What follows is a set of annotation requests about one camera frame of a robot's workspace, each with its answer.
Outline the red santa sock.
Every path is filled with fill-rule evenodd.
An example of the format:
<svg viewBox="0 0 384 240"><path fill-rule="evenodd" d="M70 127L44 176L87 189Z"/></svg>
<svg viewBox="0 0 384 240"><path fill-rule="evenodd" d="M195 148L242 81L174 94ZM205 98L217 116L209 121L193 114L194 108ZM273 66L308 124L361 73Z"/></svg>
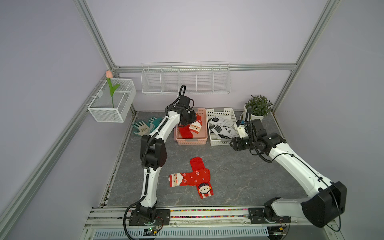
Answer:
<svg viewBox="0 0 384 240"><path fill-rule="evenodd" d="M177 186L198 186L206 185L211 180L211 173L208 169L201 169L191 173L176 173L169 175L170 187Z"/></svg>
<svg viewBox="0 0 384 240"><path fill-rule="evenodd" d="M202 117L200 115L196 115L196 117L197 117L196 121L194 123L190 124L189 130L192 133L199 134L201 129L202 129L203 121L202 121Z"/></svg>

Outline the white sock grey bird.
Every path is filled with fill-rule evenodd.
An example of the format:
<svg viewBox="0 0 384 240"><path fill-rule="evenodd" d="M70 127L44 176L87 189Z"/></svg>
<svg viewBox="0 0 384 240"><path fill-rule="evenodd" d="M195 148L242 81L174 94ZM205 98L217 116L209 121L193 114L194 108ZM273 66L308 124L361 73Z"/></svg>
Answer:
<svg viewBox="0 0 384 240"><path fill-rule="evenodd" d="M212 137L218 140L231 139L239 136L234 128L220 125L210 126L210 133Z"/></svg>

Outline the white sock hexagon patch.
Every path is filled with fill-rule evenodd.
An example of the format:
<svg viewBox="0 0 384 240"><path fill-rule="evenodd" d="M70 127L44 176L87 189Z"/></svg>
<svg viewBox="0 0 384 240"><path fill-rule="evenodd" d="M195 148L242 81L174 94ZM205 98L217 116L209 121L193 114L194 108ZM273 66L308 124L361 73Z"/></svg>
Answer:
<svg viewBox="0 0 384 240"><path fill-rule="evenodd" d="M219 126L230 126L232 124L230 119L223 118L221 116L210 118L208 123L209 123L210 126L216 126L216 125L219 125Z"/></svg>

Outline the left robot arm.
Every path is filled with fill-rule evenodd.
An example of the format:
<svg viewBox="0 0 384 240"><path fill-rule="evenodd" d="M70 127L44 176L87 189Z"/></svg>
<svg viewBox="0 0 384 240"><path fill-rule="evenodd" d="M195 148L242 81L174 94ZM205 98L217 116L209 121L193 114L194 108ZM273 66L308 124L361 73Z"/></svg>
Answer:
<svg viewBox="0 0 384 240"><path fill-rule="evenodd" d="M165 108L165 117L149 135L141 138L141 166L144 181L141 198L132 204L133 215L145 224L156 222L157 186L160 171L167 160L166 141L174 128L183 127L197 120L190 103L194 101L185 95L186 85L182 85L178 97Z"/></svg>

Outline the red fuzzy sock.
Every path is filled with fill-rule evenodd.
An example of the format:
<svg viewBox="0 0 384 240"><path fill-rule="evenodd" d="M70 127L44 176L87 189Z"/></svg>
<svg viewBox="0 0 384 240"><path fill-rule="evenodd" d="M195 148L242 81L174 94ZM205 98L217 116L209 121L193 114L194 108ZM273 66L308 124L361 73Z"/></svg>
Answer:
<svg viewBox="0 0 384 240"><path fill-rule="evenodd" d="M194 135L190 130L191 125L182 126L179 125L179 132L182 139L193 139Z"/></svg>

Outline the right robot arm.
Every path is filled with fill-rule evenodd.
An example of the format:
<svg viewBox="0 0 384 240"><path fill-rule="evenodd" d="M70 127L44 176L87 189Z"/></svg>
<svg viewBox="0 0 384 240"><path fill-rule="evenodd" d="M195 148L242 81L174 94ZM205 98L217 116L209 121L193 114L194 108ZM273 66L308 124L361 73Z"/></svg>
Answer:
<svg viewBox="0 0 384 240"><path fill-rule="evenodd" d="M249 150L264 162L280 164L304 189L302 199L275 197L265 202L260 217L274 223L280 217L306 219L312 225L323 228L335 218L341 218L346 209L347 187L333 182L303 160L277 133L268 134L262 121L253 119L246 110L243 123L246 136L238 136L230 145L236 151Z"/></svg>

